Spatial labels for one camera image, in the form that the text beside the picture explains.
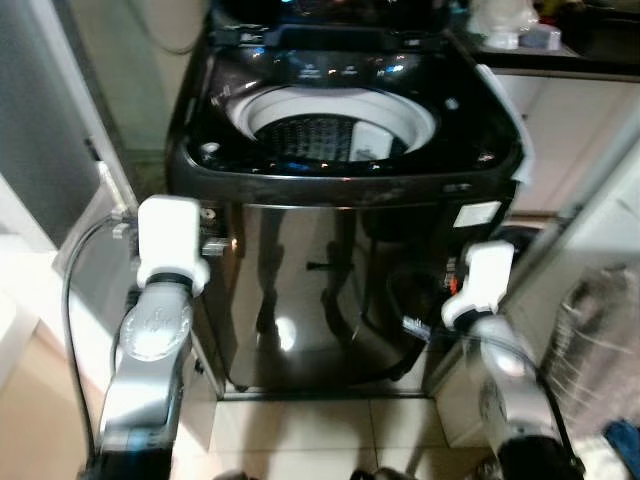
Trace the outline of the white object on counter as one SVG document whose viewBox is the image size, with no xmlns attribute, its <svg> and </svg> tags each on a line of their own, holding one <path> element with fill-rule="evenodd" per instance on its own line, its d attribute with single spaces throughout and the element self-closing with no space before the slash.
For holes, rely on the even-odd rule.
<svg viewBox="0 0 640 480">
<path fill-rule="evenodd" d="M 490 49 L 516 50 L 520 38 L 539 22 L 534 0 L 470 0 L 467 31 Z"/>
</svg>

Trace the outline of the grey water inlet pipe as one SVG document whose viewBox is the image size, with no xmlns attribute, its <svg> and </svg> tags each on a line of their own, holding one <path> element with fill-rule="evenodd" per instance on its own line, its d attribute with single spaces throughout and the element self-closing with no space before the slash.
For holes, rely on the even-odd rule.
<svg viewBox="0 0 640 480">
<path fill-rule="evenodd" d="M 128 186 L 125 186 L 124 189 L 120 187 L 110 166 L 104 160 L 96 160 L 95 166 L 99 172 L 102 186 L 108 188 L 111 201 L 114 204 L 109 212 L 111 237 L 118 239 L 118 241 L 132 241 L 132 234 L 136 228 L 136 206 L 125 197 Z"/>
</svg>

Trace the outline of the blue cloth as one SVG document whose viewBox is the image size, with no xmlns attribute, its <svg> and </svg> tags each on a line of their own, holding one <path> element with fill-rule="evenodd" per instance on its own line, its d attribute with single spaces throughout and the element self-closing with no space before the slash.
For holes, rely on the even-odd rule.
<svg viewBox="0 0 640 480">
<path fill-rule="evenodd" d="M 628 480 L 640 480 L 639 426 L 626 420 L 614 420 L 604 426 L 602 435 L 627 468 Z"/>
</svg>

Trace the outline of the black top-load washing machine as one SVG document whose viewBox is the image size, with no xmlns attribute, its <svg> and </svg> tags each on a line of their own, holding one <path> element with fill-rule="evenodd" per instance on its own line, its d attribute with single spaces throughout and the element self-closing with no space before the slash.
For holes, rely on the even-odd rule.
<svg viewBox="0 0 640 480">
<path fill-rule="evenodd" d="M 490 241 L 532 152 L 449 0 L 210 0 L 166 133 L 169 195 L 219 205 L 197 342 L 230 396 L 392 396 L 451 340 L 442 264 Z M 492 223 L 460 207 L 502 201 Z"/>
</svg>

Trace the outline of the white counter cabinet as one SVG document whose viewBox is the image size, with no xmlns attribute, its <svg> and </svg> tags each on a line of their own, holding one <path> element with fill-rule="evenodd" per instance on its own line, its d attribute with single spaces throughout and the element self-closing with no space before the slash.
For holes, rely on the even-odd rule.
<svg viewBox="0 0 640 480">
<path fill-rule="evenodd" d="M 636 109 L 637 83 L 534 76 L 499 76 L 524 116 L 535 163 L 531 184 L 517 193 L 516 214 L 553 214 L 584 178 Z"/>
</svg>

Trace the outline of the white washer label sticker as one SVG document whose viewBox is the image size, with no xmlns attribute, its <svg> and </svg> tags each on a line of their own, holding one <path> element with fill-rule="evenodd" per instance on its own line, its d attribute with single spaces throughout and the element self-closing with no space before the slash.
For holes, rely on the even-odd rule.
<svg viewBox="0 0 640 480">
<path fill-rule="evenodd" d="M 498 212 L 502 210 L 502 201 L 466 204 L 460 207 L 453 221 L 453 228 L 479 227 L 492 223 Z"/>
</svg>

